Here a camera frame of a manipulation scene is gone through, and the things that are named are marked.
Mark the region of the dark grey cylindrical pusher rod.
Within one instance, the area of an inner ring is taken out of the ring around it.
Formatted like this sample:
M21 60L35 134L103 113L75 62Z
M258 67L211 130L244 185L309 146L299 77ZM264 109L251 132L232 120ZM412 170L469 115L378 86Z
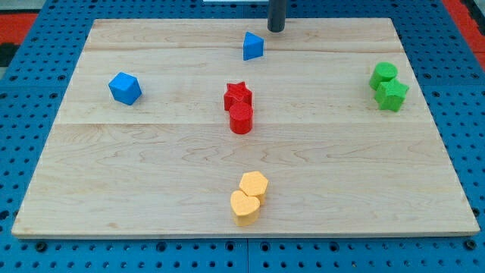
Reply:
M268 0L268 30L280 33L285 28L287 0Z

